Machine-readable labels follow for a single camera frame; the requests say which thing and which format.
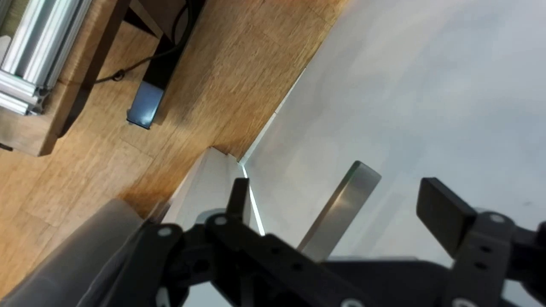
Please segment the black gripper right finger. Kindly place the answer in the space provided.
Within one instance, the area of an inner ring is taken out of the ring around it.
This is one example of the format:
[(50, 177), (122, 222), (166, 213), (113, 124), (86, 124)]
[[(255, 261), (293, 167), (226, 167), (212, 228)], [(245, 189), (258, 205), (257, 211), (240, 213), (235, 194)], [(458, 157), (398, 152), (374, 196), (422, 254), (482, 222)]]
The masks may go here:
[(499, 211), (479, 211), (438, 177), (422, 179), (417, 215), (455, 259), (444, 307), (511, 307), (508, 280), (546, 300), (545, 225), (528, 230)]

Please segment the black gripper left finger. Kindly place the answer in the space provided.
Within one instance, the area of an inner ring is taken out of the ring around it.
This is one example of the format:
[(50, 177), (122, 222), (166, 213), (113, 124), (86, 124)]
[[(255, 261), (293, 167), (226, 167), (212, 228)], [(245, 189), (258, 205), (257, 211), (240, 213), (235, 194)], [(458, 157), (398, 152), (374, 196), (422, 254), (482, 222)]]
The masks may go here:
[(250, 181), (235, 181), (224, 213), (183, 230), (147, 222), (101, 307), (183, 307), (209, 283), (233, 307), (311, 307), (315, 266), (275, 235), (246, 223)]

